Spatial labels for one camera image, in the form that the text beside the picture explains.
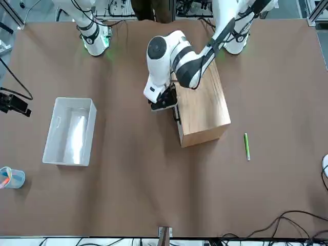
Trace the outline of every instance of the wooden box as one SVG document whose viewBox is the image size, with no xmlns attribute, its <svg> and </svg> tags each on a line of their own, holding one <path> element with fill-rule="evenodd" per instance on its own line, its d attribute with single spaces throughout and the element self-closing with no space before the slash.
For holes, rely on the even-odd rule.
<svg viewBox="0 0 328 246">
<path fill-rule="evenodd" d="M 175 83 L 178 105 L 174 108 L 182 147 L 219 139 L 230 125 L 219 73 L 212 61 L 197 90 Z"/>
</svg>

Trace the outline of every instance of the green pen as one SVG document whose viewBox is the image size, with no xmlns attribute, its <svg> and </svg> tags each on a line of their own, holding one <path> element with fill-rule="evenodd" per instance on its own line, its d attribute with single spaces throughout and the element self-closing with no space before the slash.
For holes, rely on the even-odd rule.
<svg viewBox="0 0 328 246">
<path fill-rule="evenodd" d="M 251 160 L 251 157 L 250 157 L 250 147 L 248 146 L 248 136 L 247 136 L 247 133 L 244 133 L 244 140 L 245 140 L 245 148 L 246 148 L 246 157 L 247 157 L 247 160 Z"/>
</svg>

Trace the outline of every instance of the white storage container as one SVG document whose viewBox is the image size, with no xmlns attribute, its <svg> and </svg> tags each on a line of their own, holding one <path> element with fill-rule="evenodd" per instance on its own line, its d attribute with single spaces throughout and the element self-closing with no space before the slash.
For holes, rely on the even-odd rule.
<svg viewBox="0 0 328 246">
<path fill-rule="evenodd" d="M 88 166 L 96 112 L 89 98 L 58 97 L 42 162 Z"/>
</svg>

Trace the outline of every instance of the clear plastic cup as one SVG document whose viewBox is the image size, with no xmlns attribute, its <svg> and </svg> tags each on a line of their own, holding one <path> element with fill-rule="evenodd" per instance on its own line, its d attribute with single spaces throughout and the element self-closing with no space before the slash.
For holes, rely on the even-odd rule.
<svg viewBox="0 0 328 246">
<path fill-rule="evenodd" d="M 0 169 L 0 189 L 18 189 L 25 182 L 25 173 L 21 170 L 3 167 Z"/>
</svg>

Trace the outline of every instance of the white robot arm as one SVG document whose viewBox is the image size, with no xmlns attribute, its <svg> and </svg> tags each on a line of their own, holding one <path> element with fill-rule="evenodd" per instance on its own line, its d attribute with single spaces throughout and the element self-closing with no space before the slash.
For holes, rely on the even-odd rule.
<svg viewBox="0 0 328 246">
<path fill-rule="evenodd" d="M 213 0 L 215 32 L 196 54 L 181 31 L 152 38 L 147 48 L 149 77 L 143 94 L 152 110 L 162 110 L 177 104 L 170 73 L 175 72 L 182 87 L 196 89 L 200 78 L 218 51 L 225 48 L 238 54 L 246 45 L 250 25 L 262 11 L 269 11 L 278 0 Z"/>
<path fill-rule="evenodd" d="M 54 4 L 68 13 L 76 22 L 88 52 L 101 55 L 109 46 L 108 27 L 94 19 L 91 7 L 96 0 L 53 0 Z"/>
</svg>

